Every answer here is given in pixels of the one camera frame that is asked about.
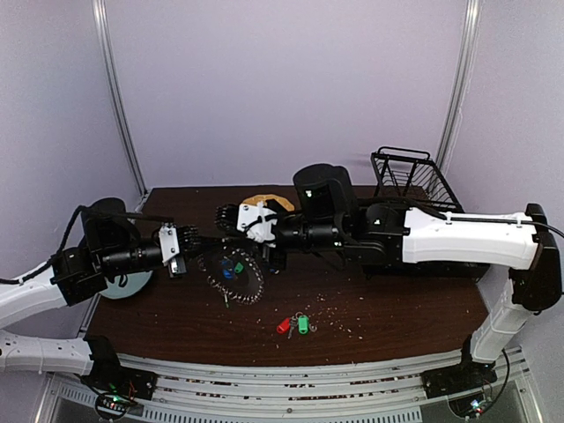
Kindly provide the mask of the blue tag key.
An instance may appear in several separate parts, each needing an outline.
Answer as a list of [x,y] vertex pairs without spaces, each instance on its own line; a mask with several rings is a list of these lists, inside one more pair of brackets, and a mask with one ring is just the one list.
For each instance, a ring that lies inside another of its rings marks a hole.
[[230,259],[221,261],[221,269],[223,277],[227,280],[233,280],[235,276],[234,264]]

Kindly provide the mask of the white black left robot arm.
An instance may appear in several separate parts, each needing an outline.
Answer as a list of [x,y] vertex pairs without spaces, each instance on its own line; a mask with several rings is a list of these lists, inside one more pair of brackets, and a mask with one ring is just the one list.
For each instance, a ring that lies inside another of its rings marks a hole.
[[1,370],[93,376],[108,391],[127,382],[126,371],[104,337],[48,339],[22,337],[6,328],[51,309],[72,307],[105,291],[121,276],[168,268],[186,273],[190,259],[221,244],[194,226],[151,216],[157,233],[141,236],[135,226],[144,215],[128,212],[123,200],[106,197],[73,212],[56,252],[33,270],[1,281]]

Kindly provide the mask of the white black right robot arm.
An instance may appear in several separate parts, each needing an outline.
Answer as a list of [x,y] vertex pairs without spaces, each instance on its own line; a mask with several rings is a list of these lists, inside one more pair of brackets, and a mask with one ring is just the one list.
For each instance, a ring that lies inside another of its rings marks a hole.
[[562,295],[560,251],[543,209],[480,215],[439,211],[406,197],[356,196],[346,168],[319,163],[293,176],[299,208],[281,197],[225,204],[217,227],[251,244],[263,262],[281,269],[289,253],[337,254],[368,274],[386,269],[430,275],[470,265],[507,269],[501,297],[465,339],[452,382],[471,388],[528,320]]

